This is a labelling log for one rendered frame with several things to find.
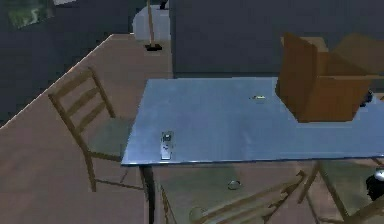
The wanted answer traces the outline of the blue table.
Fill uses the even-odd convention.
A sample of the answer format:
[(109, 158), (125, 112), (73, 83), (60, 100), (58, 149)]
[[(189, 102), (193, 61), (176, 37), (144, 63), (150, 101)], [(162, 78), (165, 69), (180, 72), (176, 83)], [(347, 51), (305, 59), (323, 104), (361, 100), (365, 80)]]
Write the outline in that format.
[[(141, 170), (149, 200), (158, 182), (189, 165), (287, 165), (306, 174), (315, 160), (384, 158), (384, 102), (359, 107), (346, 122), (300, 123), (276, 95), (277, 79), (184, 78), (147, 82), (123, 164)], [(265, 100), (252, 100), (255, 95)], [(170, 160), (161, 159), (161, 136), (172, 131)]]

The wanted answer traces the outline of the grey remote control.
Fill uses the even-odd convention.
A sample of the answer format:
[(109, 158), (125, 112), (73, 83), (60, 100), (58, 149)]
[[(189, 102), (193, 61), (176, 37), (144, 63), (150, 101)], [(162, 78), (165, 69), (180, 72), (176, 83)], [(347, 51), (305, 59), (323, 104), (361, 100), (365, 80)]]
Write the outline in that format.
[(162, 160), (170, 160), (172, 149), (173, 149), (173, 135), (174, 133), (172, 131), (166, 131), (162, 133), (161, 136), (161, 159)]

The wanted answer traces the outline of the wooden slat-back chair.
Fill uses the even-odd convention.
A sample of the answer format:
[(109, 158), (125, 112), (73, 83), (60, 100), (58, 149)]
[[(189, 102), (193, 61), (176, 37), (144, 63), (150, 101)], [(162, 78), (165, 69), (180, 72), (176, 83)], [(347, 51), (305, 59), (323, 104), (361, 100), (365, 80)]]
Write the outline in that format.
[(269, 224), (306, 178), (287, 165), (189, 165), (158, 182), (164, 224)]
[(384, 162), (377, 158), (315, 160), (297, 203), (308, 202), (316, 224), (384, 224), (384, 195), (367, 195), (366, 179)]
[[(93, 81), (93, 87), (83, 92), (68, 109), (65, 109), (61, 103), (61, 99), (89, 79)], [(74, 124), (72, 116), (97, 95), (100, 96), (101, 101), (83, 116), (78, 124)], [(143, 187), (124, 183), (128, 171), (124, 172), (118, 182), (100, 179), (95, 176), (93, 159), (107, 160), (116, 163), (122, 161), (134, 120), (125, 119), (116, 115), (93, 68), (87, 67), (72, 80), (63, 84), (57, 91), (50, 93), (48, 98), (82, 151), (92, 192), (97, 191), (98, 183), (143, 190)], [(109, 118), (101, 124), (94, 135), (86, 141), (83, 138), (83, 132), (103, 110), (107, 111)]]

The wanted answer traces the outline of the wooden floor lamp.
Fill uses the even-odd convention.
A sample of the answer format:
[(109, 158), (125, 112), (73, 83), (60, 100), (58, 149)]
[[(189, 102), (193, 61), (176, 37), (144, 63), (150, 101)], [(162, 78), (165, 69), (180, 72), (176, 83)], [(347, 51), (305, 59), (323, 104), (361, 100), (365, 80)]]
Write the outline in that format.
[(146, 0), (146, 3), (147, 3), (148, 28), (149, 28), (150, 39), (149, 39), (149, 43), (145, 46), (145, 48), (147, 51), (160, 51), (162, 49), (162, 46), (155, 42), (150, 0)]

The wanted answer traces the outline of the brown cardboard box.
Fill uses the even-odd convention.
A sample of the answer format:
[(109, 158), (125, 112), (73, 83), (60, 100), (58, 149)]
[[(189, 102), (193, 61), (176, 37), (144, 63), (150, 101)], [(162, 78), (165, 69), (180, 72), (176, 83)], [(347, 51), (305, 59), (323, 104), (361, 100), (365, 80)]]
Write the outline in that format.
[(275, 92), (300, 123), (355, 117), (371, 83), (384, 80), (384, 40), (359, 33), (332, 50), (321, 37), (282, 37), (283, 61)]

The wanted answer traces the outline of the small black object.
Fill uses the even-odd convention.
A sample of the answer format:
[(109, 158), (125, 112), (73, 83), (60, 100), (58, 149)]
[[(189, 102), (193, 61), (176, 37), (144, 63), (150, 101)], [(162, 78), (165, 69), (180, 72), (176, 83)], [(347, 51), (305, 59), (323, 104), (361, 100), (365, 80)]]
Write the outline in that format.
[(373, 99), (373, 92), (369, 90), (365, 95), (363, 102), (360, 104), (361, 107), (365, 107), (367, 103), (370, 103)]

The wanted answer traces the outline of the green framed picture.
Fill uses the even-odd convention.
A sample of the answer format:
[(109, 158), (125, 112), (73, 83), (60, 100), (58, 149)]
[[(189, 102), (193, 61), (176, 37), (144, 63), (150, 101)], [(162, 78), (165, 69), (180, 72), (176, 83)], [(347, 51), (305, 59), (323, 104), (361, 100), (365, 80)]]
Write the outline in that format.
[(5, 0), (8, 17), (15, 28), (39, 23), (54, 16), (53, 0)]

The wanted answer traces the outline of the black round object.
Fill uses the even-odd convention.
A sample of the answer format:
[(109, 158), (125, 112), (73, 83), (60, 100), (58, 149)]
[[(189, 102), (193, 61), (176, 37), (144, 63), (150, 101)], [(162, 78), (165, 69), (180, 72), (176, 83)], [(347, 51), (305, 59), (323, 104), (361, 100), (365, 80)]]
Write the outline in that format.
[(384, 195), (384, 169), (378, 169), (366, 179), (367, 195), (372, 201)]

